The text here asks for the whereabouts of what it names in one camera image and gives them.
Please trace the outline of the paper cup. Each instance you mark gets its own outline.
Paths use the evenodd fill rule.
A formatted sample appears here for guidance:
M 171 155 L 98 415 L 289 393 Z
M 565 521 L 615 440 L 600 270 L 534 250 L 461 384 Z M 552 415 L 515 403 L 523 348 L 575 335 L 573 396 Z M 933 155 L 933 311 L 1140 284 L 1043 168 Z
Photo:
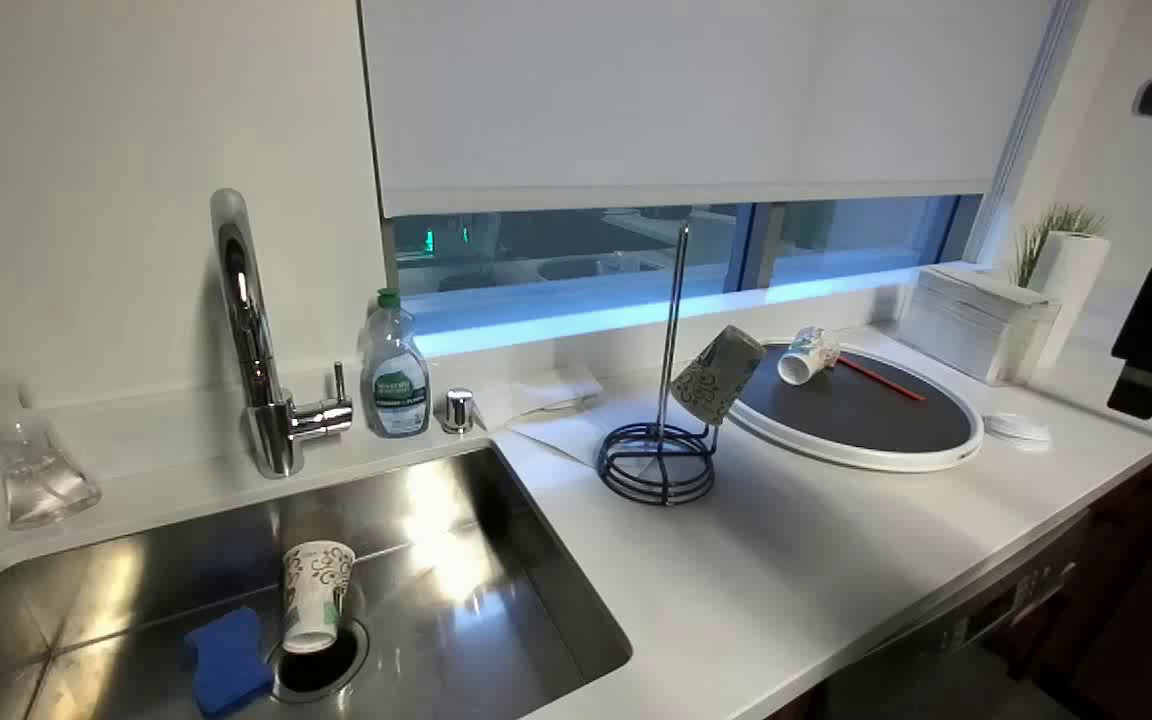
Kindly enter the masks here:
M 762 343 L 728 325 L 677 380 L 673 396 L 704 423 L 718 423 L 752 374 L 762 360 Z
M 357 553 L 342 541 L 305 541 L 285 553 L 285 647 L 327 653 L 342 625 Z

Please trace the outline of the white patterned cup on tray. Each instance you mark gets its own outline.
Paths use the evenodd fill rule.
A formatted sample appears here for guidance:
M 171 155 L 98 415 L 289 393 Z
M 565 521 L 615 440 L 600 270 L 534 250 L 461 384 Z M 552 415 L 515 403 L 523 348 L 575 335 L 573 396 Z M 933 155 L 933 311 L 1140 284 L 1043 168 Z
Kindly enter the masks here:
M 824 334 L 824 329 L 800 329 L 781 360 L 776 360 L 776 377 L 784 384 L 809 384 L 812 377 L 821 377 L 824 368 L 831 368 L 839 358 L 839 343 Z

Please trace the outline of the paper cup in sink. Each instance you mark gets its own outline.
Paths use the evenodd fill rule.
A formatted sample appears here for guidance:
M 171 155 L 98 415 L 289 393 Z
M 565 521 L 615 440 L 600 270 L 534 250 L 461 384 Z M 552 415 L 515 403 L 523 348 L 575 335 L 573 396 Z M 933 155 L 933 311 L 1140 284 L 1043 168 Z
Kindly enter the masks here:
M 285 647 L 327 653 L 342 625 L 357 553 L 342 541 L 305 541 L 285 553 Z

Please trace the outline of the white plastic cup lid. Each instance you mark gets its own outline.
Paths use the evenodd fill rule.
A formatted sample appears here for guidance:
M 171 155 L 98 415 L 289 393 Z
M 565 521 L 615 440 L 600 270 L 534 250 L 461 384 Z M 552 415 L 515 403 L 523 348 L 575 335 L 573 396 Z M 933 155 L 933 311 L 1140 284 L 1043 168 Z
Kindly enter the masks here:
M 1017 448 L 1029 454 L 1046 454 L 1051 448 L 1051 434 L 1035 419 L 1029 419 L 1025 411 L 986 411 L 985 427 Z

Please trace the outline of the small chrome sink knob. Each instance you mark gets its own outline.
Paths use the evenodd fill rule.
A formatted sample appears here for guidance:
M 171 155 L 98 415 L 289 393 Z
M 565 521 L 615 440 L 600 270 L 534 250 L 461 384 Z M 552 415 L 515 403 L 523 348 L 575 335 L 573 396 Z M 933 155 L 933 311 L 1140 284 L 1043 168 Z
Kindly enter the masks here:
M 469 387 L 449 387 L 437 403 L 437 419 L 449 435 L 463 435 L 479 423 L 476 396 Z

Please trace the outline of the green dish soap bottle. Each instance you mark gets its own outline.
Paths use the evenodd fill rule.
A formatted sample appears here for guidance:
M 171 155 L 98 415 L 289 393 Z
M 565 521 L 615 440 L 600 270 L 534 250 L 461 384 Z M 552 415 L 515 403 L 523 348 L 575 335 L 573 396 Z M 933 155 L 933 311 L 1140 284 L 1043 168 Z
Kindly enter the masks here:
M 399 294 L 381 289 L 360 334 L 360 400 L 375 435 L 426 427 L 426 365 L 407 334 Z

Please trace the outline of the stainless steel sink basin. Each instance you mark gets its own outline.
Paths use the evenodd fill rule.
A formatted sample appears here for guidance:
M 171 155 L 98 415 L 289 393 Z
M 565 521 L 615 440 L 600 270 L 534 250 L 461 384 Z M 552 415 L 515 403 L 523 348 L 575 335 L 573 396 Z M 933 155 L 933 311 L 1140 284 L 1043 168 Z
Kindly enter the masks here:
M 0 720 L 520 720 L 627 661 L 490 444 L 0 572 Z

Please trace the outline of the white roller window blind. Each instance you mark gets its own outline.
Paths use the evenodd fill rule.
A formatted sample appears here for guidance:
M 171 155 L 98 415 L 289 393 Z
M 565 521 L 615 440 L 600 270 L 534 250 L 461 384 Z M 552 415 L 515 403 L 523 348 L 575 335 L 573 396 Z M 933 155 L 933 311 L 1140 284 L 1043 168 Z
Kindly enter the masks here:
M 360 0 L 390 215 L 991 183 L 1054 0 Z

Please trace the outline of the round black white-rimmed tray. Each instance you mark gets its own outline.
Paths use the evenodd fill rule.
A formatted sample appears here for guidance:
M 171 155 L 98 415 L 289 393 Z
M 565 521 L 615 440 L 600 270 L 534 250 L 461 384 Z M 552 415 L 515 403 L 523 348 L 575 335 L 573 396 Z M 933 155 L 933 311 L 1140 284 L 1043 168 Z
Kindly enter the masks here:
M 924 393 L 928 403 L 907 403 L 849 368 L 784 384 L 776 360 L 762 360 L 728 419 L 776 448 L 868 473 L 940 473 L 980 454 L 985 419 L 958 393 L 870 354 L 849 360 Z

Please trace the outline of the chrome kitchen faucet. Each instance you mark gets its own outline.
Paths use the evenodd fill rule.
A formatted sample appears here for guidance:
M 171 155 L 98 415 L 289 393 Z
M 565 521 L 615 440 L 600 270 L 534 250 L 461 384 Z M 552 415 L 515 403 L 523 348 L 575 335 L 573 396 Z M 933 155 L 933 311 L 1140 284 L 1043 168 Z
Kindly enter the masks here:
M 307 444 L 339 435 L 351 423 L 342 368 L 331 368 L 317 403 L 290 400 L 276 374 L 249 205 L 234 188 L 214 188 L 206 209 L 219 306 L 226 315 L 242 393 L 242 440 L 258 477 L 296 477 Z

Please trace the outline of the white box on counter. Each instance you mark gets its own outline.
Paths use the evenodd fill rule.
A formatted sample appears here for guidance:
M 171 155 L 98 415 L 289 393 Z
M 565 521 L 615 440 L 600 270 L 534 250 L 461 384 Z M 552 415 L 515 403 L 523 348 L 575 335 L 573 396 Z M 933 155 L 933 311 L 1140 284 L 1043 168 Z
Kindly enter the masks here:
M 971 270 L 924 270 L 896 335 L 924 358 L 999 384 L 1017 374 L 1046 302 Z

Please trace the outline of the blue sponge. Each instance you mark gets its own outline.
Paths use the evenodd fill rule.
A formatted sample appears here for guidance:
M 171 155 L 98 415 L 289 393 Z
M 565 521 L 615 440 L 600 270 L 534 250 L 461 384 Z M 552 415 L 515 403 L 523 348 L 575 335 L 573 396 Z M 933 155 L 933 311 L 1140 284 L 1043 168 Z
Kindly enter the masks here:
M 230 609 L 187 632 L 193 653 L 193 701 L 206 720 L 252 704 L 271 689 L 271 672 L 258 647 L 258 616 Z

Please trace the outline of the potted green plant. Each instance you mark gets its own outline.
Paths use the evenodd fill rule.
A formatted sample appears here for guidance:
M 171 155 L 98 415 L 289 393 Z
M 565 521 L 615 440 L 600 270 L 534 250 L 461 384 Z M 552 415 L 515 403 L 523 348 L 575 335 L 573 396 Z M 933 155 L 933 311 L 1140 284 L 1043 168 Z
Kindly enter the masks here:
M 1082 205 L 1051 205 L 1019 240 L 1017 281 L 1046 302 L 1025 358 L 1025 377 L 1043 377 L 1104 270 L 1104 215 Z

